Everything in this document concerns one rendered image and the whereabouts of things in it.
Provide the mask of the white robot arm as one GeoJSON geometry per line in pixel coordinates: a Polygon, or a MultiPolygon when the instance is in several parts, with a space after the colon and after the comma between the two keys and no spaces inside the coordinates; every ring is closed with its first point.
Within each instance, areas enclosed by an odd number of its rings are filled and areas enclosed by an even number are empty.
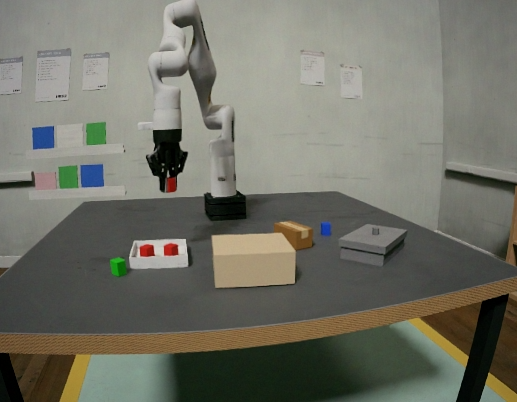
{"type": "Polygon", "coordinates": [[[180,77],[188,70],[205,126],[209,130],[222,130],[219,137],[209,142],[211,195],[236,195],[235,112],[230,104],[213,105],[211,101],[217,70],[195,0],[181,0],[166,6],[159,52],[149,57],[148,70],[154,91],[153,126],[152,122],[139,122],[138,130],[182,129],[181,90],[163,84],[162,78],[180,77]],[[191,25],[193,40],[187,57],[186,35],[180,28],[191,25]]]}

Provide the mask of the red block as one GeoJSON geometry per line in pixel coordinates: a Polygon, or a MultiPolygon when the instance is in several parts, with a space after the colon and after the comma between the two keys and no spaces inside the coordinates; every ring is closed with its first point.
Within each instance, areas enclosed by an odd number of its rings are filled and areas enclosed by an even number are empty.
{"type": "Polygon", "coordinates": [[[169,243],[164,245],[164,256],[176,256],[179,255],[178,244],[169,243]]]}
{"type": "Polygon", "coordinates": [[[167,193],[176,192],[175,178],[171,178],[171,177],[167,177],[167,178],[168,178],[168,192],[167,193]]]}
{"type": "Polygon", "coordinates": [[[151,257],[155,256],[154,245],[145,244],[139,247],[140,257],[151,257]]]}

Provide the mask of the green block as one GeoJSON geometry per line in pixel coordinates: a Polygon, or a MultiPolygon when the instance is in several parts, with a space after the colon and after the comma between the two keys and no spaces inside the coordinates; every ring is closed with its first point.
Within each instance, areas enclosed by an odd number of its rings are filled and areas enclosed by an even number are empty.
{"type": "Polygon", "coordinates": [[[120,277],[127,274],[125,260],[121,258],[115,258],[110,260],[110,262],[113,275],[120,277]]]}

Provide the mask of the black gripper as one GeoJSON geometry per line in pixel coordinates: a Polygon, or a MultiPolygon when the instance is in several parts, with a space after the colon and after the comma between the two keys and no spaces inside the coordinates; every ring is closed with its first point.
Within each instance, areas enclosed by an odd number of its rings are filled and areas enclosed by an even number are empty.
{"type": "Polygon", "coordinates": [[[169,172],[169,177],[175,178],[177,190],[177,176],[183,172],[188,156],[187,151],[181,150],[181,141],[182,129],[153,130],[154,152],[146,155],[146,160],[153,176],[159,177],[161,193],[168,192],[167,172],[169,172]],[[163,172],[161,171],[162,169],[163,172]]]}

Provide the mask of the blue block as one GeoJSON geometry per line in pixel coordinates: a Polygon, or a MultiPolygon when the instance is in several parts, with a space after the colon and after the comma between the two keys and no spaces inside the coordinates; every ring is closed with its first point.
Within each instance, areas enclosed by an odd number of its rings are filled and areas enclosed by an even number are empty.
{"type": "Polygon", "coordinates": [[[329,222],[321,222],[321,234],[322,236],[330,236],[331,224],[329,222]]]}

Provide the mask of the brown cardboard box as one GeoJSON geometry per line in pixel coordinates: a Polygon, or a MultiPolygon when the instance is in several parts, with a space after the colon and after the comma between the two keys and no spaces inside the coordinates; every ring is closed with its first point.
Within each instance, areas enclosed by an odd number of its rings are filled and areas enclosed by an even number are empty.
{"type": "Polygon", "coordinates": [[[274,233],[282,233],[295,251],[310,248],[313,244],[313,228],[292,221],[274,223],[274,233]]]}

